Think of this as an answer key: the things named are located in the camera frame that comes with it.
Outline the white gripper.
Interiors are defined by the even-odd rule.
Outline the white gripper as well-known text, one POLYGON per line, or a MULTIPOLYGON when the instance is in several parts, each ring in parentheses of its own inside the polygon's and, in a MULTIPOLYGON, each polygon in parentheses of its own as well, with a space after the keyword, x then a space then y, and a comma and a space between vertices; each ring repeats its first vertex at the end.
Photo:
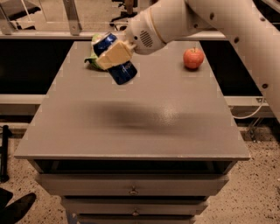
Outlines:
POLYGON ((131 60, 134 51, 149 55, 165 46, 155 28, 151 8, 142 10, 129 20, 125 37, 126 41, 117 40, 98 57, 96 63, 101 69, 108 70, 131 60))

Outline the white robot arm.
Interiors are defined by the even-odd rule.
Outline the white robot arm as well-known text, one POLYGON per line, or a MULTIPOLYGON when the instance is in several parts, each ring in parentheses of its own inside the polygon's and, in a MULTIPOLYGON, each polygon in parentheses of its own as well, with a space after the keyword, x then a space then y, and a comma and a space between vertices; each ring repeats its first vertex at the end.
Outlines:
POLYGON ((98 55, 102 69, 213 27, 229 41, 280 120, 280 33, 252 0, 158 0, 129 20, 124 37, 98 55))

